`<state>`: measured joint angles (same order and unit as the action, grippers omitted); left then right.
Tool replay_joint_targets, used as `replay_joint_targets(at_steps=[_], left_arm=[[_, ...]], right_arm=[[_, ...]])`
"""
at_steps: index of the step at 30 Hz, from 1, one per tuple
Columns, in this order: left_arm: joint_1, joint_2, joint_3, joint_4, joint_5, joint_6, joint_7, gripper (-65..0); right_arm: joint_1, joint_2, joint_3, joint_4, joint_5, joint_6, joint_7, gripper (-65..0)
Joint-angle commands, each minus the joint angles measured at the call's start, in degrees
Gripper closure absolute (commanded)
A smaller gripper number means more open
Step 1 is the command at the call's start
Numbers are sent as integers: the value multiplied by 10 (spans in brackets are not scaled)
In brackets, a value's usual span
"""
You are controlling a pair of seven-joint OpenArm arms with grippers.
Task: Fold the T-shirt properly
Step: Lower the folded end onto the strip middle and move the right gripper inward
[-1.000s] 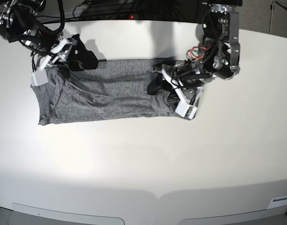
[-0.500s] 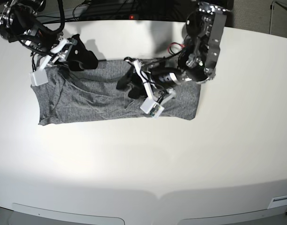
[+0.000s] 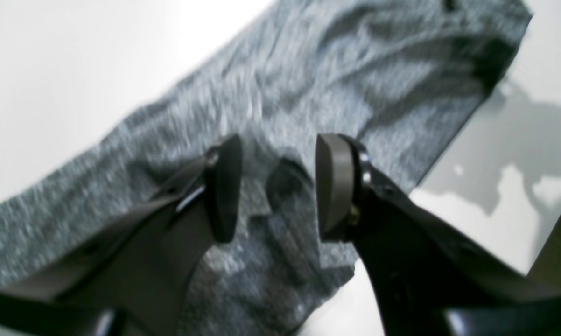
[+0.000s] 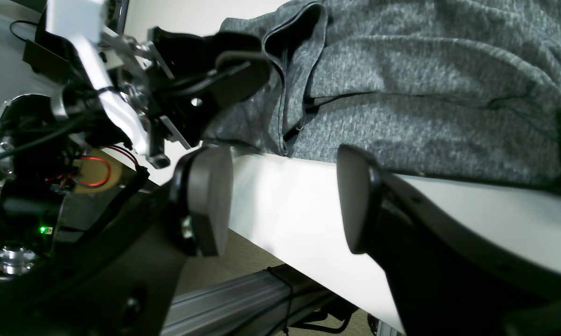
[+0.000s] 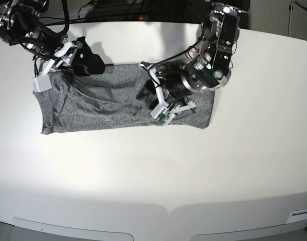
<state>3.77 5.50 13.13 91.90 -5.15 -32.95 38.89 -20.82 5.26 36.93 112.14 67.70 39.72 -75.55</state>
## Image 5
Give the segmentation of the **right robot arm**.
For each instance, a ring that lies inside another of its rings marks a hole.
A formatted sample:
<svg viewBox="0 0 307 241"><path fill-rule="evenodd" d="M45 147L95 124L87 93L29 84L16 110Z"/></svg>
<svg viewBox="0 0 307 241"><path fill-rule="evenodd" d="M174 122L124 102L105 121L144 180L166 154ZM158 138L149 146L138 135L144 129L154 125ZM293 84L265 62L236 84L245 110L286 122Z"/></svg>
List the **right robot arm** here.
<svg viewBox="0 0 307 241"><path fill-rule="evenodd" d="M85 37L68 40L70 17L67 1L62 1L64 29L55 32L40 21L48 1L3 1L0 17L0 38L10 46L21 45L33 54L35 77L47 76L58 70L68 70L76 76L102 74L105 64L94 54Z"/></svg>

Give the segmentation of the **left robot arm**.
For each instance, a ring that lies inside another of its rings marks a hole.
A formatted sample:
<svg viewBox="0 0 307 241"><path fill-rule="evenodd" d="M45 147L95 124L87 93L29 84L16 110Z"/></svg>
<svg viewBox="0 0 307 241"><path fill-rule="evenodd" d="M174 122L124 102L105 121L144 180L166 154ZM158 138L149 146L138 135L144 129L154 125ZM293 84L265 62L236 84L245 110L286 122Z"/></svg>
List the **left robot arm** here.
<svg viewBox="0 0 307 241"><path fill-rule="evenodd" d="M249 9L250 1L212 1L210 13L202 20L201 33L194 44L158 63L141 62L149 79L136 98L156 97L151 104L151 109L158 111L154 118L183 111L186 107L195 109L193 102L186 102L189 96L227 85L233 46L239 38L240 15Z"/></svg>

